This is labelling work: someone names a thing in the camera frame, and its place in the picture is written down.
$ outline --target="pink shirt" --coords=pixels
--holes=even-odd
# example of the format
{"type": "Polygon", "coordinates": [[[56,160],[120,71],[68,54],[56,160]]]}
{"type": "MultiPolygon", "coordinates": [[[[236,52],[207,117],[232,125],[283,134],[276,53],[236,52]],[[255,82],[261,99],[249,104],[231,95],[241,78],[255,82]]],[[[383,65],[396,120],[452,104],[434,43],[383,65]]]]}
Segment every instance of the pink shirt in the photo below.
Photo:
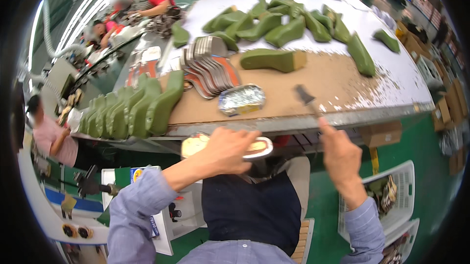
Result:
{"type": "Polygon", "coordinates": [[[106,22],[106,31],[109,32],[114,26],[116,26],[116,23],[114,21],[108,21],[106,22]]]}
{"type": "MultiPolygon", "coordinates": [[[[33,129],[32,135],[38,148],[49,155],[52,144],[61,136],[63,130],[63,127],[60,127],[54,120],[44,115],[44,121],[40,126],[33,129]]],[[[73,167],[78,151],[78,142],[71,136],[67,136],[63,140],[62,147],[55,158],[62,164],[73,167]]]]}

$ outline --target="foil container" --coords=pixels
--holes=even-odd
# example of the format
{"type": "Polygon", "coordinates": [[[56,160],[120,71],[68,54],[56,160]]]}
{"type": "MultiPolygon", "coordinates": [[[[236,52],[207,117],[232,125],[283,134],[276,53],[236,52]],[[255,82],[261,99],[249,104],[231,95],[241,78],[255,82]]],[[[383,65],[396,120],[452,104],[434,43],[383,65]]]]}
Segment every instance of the foil container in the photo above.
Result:
{"type": "MultiPolygon", "coordinates": [[[[181,157],[190,157],[207,146],[210,136],[204,132],[196,132],[181,143],[181,157]]],[[[259,137],[250,145],[244,160],[265,158],[273,151],[273,142],[269,138],[259,137]]]]}
{"type": "Polygon", "coordinates": [[[244,84],[220,93],[219,110],[228,117],[261,110],[266,96],[261,87],[244,84]]]}

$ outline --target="man's right hand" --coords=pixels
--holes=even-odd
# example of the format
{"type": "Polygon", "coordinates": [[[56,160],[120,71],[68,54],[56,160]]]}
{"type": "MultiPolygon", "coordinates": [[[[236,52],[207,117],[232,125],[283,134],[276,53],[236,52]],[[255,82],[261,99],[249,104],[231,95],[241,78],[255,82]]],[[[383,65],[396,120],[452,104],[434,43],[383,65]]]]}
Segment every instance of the man's right hand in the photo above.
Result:
{"type": "Polygon", "coordinates": [[[356,209],[367,199],[359,176],[362,150],[350,141],[345,131],[338,131],[329,125],[325,117],[320,117],[318,124],[322,133],[323,164],[349,210],[356,209]]]}

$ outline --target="ventilation hose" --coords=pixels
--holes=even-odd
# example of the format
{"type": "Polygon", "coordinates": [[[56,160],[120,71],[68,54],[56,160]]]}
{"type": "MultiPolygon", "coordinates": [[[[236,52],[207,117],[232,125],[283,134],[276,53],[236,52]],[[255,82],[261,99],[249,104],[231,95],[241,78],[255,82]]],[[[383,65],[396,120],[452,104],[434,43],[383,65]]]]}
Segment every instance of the ventilation hose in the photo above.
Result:
{"type": "Polygon", "coordinates": [[[85,49],[80,44],[71,44],[67,48],[56,53],[52,47],[52,39],[50,34],[50,17],[49,17],[49,2],[44,0],[42,5],[43,8],[43,20],[44,20],[44,43],[46,44],[47,53],[51,58],[60,58],[68,52],[76,51],[76,54],[85,54],[85,49]]]}

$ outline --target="green floor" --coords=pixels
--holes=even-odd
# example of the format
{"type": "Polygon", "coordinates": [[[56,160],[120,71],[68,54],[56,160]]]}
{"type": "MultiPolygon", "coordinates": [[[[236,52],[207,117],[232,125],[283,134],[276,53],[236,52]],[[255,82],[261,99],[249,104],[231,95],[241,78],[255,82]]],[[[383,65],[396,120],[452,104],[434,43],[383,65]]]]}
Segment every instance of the green floor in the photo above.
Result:
{"type": "MultiPolygon", "coordinates": [[[[176,0],[193,2],[196,0],[176,0]]],[[[420,25],[428,27],[425,17],[414,7],[403,8],[392,0],[363,0],[368,6],[374,4],[385,10],[395,19],[402,15],[413,18],[420,25]]],[[[415,202],[412,219],[420,218],[420,226],[413,251],[408,263],[416,263],[428,250],[433,236],[446,215],[449,205],[460,185],[461,176],[450,177],[448,158],[440,154],[438,134],[433,130],[430,115],[422,118],[402,120],[401,142],[378,149],[380,171],[385,171],[400,163],[412,160],[415,170],[415,202]]],[[[370,154],[363,148],[361,176],[372,175],[370,154]]],[[[176,155],[156,155],[152,153],[125,152],[118,159],[122,166],[140,167],[147,164],[168,167],[177,161],[176,155]]],[[[338,192],[334,189],[322,165],[322,155],[318,155],[311,169],[310,198],[307,217],[315,218],[308,263],[338,263],[350,252],[349,244],[337,233],[338,192]]],[[[174,256],[157,255],[156,263],[176,263],[191,249],[207,240],[207,230],[200,228],[172,241],[174,256]]]]}

